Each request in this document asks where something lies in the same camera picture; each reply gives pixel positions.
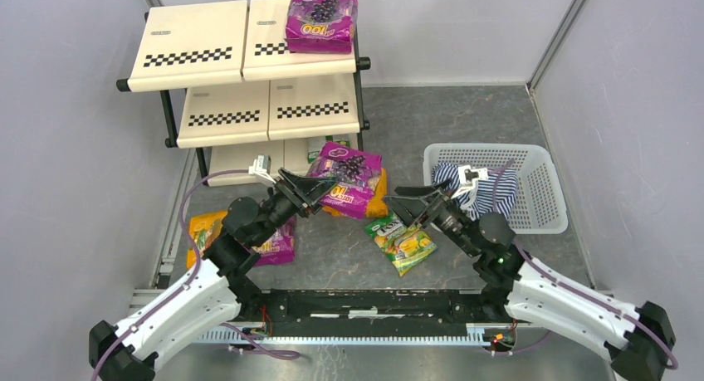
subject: shelf board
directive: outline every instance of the shelf board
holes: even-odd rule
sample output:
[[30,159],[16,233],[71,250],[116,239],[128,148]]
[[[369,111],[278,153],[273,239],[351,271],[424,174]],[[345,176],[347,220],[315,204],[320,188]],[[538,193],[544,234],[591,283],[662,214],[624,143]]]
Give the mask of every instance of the shelf board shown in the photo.
[[[301,175],[308,171],[308,142],[306,139],[292,139],[213,147],[209,173],[248,169],[259,154],[271,157],[272,176],[278,175],[282,167]],[[257,183],[257,178],[248,173],[234,173],[216,176],[208,182],[214,187],[246,183]]]
[[251,0],[242,74],[246,81],[320,76],[356,71],[354,51],[346,55],[291,53],[286,18],[291,0]]
[[247,1],[152,7],[130,90],[240,82],[246,26]]
[[269,82],[189,88],[178,132],[180,148],[269,140]]
[[271,82],[269,139],[359,132],[352,74]]

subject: white plastic basket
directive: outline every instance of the white plastic basket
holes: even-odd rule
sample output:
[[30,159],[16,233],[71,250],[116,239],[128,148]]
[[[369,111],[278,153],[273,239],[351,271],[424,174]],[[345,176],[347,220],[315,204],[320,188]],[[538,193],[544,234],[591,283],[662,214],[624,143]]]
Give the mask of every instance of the white plastic basket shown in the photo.
[[423,181],[431,184],[437,163],[499,168],[508,160],[518,172],[518,197],[508,218],[517,234],[557,234],[567,228],[567,206],[550,153],[532,144],[440,143],[423,154]]

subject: striped cloth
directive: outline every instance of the striped cloth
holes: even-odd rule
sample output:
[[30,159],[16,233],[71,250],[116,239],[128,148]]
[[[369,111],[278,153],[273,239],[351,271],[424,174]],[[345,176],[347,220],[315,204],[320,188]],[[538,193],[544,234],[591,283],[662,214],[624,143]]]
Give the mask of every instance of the striped cloth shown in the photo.
[[[493,211],[491,195],[494,188],[494,182],[498,175],[492,175],[489,172],[488,180],[480,180],[479,187],[475,189],[475,193],[464,194],[455,198],[468,217],[475,221],[481,215]],[[432,172],[433,184],[442,183],[450,179],[450,184],[447,187],[448,192],[457,190],[460,187],[460,177],[457,172],[457,165],[450,163],[438,163],[433,168]],[[511,215],[513,206],[516,205],[516,192],[518,191],[518,174],[515,169],[507,169],[498,185],[496,186],[496,210],[504,217]]]

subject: purple snack bag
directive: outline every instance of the purple snack bag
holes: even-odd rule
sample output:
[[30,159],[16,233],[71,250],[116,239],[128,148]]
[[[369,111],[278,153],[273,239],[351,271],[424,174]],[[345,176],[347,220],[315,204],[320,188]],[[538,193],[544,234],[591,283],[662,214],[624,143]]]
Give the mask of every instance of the purple snack bag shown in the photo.
[[334,176],[339,182],[320,203],[362,219],[381,177],[381,156],[328,142],[310,165],[309,176]]
[[357,0],[291,0],[286,20],[290,51],[350,53]]
[[292,217],[284,226],[279,227],[269,240],[260,247],[252,249],[262,257],[254,266],[279,265],[293,261],[294,238],[293,231],[296,226],[296,217]]

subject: white wall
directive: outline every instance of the white wall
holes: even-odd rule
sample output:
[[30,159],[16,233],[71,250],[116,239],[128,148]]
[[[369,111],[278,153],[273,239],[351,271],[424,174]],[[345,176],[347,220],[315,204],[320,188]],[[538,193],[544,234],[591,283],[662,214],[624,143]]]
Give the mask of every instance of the white wall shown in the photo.
[[[227,0],[162,0],[166,5]],[[365,85],[522,84],[572,0],[359,0]]]
[[87,380],[88,331],[148,282],[183,167],[119,93],[144,0],[0,0],[0,379]]
[[670,315],[704,351],[704,0],[589,0],[536,92],[598,281]]

